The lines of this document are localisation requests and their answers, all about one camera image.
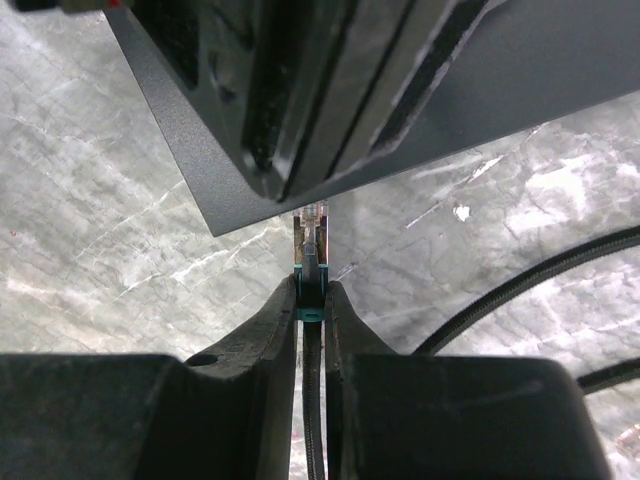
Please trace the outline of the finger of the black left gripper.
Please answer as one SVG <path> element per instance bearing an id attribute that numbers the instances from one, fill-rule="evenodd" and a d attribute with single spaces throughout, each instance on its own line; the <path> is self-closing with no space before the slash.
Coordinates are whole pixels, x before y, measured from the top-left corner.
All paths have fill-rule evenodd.
<path id="1" fill-rule="evenodd" d="M 323 183 L 410 1 L 263 1 L 241 152 L 270 200 Z"/>
<path id="2" fill-rule="evenodd" d="M 397 148 L 493 1 L 411 1 L 403 12 L 327 180 Z"/>

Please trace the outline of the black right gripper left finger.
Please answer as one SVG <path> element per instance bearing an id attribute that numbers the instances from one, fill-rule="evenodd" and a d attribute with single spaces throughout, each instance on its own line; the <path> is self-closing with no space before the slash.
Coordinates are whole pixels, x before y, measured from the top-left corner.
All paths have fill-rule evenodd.
<path id="1" fill-rule="evenodd" d="M 5 479 L 284 479 L 296 288 L 185 361 L 169 355 L 5 354 Z"/>

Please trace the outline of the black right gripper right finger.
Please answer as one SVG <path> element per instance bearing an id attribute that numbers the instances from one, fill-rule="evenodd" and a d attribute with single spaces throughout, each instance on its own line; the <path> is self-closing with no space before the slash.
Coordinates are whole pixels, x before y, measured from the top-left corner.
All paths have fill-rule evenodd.
<path id="1" fill-rule="evenodd" d="M 607 479 L 576 381 L 530 357 L 401 355 L 326 297 L 328 471 L 333 479 Z"/>

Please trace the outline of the black network switch box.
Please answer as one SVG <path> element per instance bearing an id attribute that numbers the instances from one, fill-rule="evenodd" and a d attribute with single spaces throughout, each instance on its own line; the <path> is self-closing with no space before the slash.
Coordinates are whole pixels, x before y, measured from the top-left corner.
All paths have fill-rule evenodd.
<path id="1" fill-rule="evenodd" d="M 639 88 L 635 1 L 138 1 L 105 16 L 215 236 Z"/>

